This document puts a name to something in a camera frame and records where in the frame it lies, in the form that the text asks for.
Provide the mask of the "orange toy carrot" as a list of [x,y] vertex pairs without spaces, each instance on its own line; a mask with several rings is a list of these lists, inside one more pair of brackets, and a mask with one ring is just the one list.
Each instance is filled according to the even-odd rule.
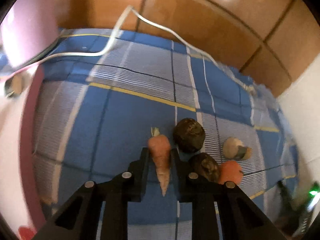
[[151,137],[148,140],[148,149],[155,164],[157,178],[162,196],[165,197],[170,181],[170,151],[169,139],[160,133],[158,127],[151,128]]

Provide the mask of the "dark lumpy fruit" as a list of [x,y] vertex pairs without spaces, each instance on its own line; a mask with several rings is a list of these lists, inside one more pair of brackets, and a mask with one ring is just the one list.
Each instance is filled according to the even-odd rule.
[[209,154],[201,152],[199,154],[193,155],[189,159],[188,163],[192,172],[195,172],[198,175],[203,176],[210,182],[219,182],[219,165]]

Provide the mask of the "orange tangerine on cloth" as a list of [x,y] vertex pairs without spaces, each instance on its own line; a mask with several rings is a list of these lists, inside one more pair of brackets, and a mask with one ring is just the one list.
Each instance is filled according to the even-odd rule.
[[240,164],[234,160],[229,160],[222,163],[219,166],[219,171],[219,184],[224,184],[227,181],[232,181],[236,185],[239,185],[244,176]]

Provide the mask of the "pink rimmed white tray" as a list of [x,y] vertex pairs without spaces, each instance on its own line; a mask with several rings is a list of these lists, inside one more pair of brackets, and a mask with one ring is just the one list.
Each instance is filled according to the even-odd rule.
[[20,226],[37,231],[46,222],[33,171],[34,115],[42,81],[42,67],[32,66],[20,96],[1,96],[1,217],[17,238]]

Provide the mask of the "blue plaid tablecloth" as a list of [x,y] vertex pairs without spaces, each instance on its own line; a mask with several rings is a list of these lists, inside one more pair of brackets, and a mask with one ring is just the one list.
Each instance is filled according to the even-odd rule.
[[65,30],[42,67],[34,115],[33,171],[45,220],[88,180],[123,172],[151,137],[172,138],[184,118],[206,133],[203,152],[219,164],[228,137],[252,149],[239,161],[240,188],[274,223],[281,210],[277,182],[297,186],[291,131],[272,93],[236,69],[214,64],[186,46],[121,33],[102,56],[109,29]]

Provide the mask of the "pink electric kettle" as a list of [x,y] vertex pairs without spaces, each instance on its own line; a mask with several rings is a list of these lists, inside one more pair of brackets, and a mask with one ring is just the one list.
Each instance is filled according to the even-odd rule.
[[43,55],[58,36],[54,0],[17,0],[1,23],[4,52],[14,69]]

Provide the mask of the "small red tomato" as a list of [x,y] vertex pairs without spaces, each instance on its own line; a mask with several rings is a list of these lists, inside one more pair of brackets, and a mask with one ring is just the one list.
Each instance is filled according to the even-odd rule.
[[36,235],[36,231],[27,226],[20,226],[18,228],[18,238],[19,240],[32,240]]

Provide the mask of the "white and dark cut piece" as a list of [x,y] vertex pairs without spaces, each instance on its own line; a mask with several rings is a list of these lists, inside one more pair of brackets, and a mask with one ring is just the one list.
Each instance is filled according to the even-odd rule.
[[252,149],[235,137],[228,137],[222,148],[223,155],[227,159],[247,160],[252,156]]

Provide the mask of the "small yellow-green fruit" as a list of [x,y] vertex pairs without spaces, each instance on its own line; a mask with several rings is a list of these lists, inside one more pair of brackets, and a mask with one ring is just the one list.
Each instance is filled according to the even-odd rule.
[[24,90],[24,76],[16,74],[8,79],[4,84],[5,96],[8,98],[17,97],[22,94]]

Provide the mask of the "wooden wall panelling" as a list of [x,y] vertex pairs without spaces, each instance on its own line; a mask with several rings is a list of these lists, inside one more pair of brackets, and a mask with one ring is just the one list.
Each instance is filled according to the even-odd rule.
[[61,27],[110,28],[128,5],[275,96],[319,54],[319,20],[303,0],[55,0],[55,11]]

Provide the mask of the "dark round fruit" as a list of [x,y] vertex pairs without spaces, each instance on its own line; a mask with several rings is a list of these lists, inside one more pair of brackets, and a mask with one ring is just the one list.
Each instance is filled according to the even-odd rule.
[[184,118],[174,127],[172,136],[179,151],[195,154],[202,148],[206,133],[195,119]]

